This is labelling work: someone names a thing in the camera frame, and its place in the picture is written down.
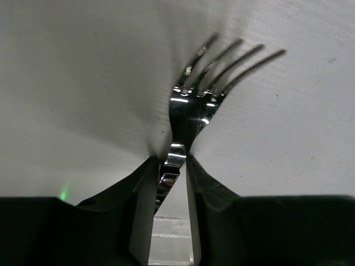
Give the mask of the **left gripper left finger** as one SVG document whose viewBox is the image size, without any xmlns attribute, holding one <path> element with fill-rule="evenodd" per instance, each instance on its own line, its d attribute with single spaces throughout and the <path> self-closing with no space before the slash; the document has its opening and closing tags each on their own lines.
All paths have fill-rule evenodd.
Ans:
<svg viewBox="0 0 355 266">
<path fill-rule="evenodd" d="M 159 164 L 148 158 L 133 173 L 81 201 L 78 263 L 147 263 Z"/>
</svg>

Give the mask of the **fork with dark handle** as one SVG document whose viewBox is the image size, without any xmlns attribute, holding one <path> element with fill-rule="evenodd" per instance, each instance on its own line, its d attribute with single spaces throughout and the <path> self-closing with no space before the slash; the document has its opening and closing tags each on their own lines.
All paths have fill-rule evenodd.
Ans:
<svg viewBox="0 0 355 266">
<path fill-rule="evenodd" d="M 178 77 L 176 83 L 171 88 L 169 120 L 172 141 L 165 156 L 164 163 L 159 171 L 159 182 L 155 200 L 156 211 L 159 210 L 180 176 L 180 169 L 186 161 L 195 138 L 210 123 L 230 91 L 244 78 L 287 53 L 286 50 L 279 49 L 264 57 L 238 74 L 225 85 L 221 91 L 217 92 L 216 85 L 227 72 L 236 65 L 248 60 L 265 47 L 264 44 L 258 44 L 230 63 L 218 76 L 209 82 L 203 89 L 200 89 L 199 87 L 204 77 L 208 75 L 211 69 L 215 67 L 228 52 L 242 44 L 243 40 L 237 39 L 214 57 L 213 60 L 197 75 L 192 84 L 187 86 L 186 81 L 192 74 L 193 69 L 197 66 L 205 53 L 210 50 L 218 37 L 219 34 L 214 33 L 206 40 L 184 67 L 184 70 Z"/>
</svg>

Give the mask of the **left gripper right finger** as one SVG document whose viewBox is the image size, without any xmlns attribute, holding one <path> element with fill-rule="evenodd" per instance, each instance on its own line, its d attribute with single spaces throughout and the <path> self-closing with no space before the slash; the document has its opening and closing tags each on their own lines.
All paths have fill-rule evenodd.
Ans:
<svg viewBox="0 0 355 266">
<path fill-rule="evenodd" d="M 209 175 L 197 159 L 186 159 L 186 184 L 195 263 L 241 263 L 239 196 Z"/>
</svg>

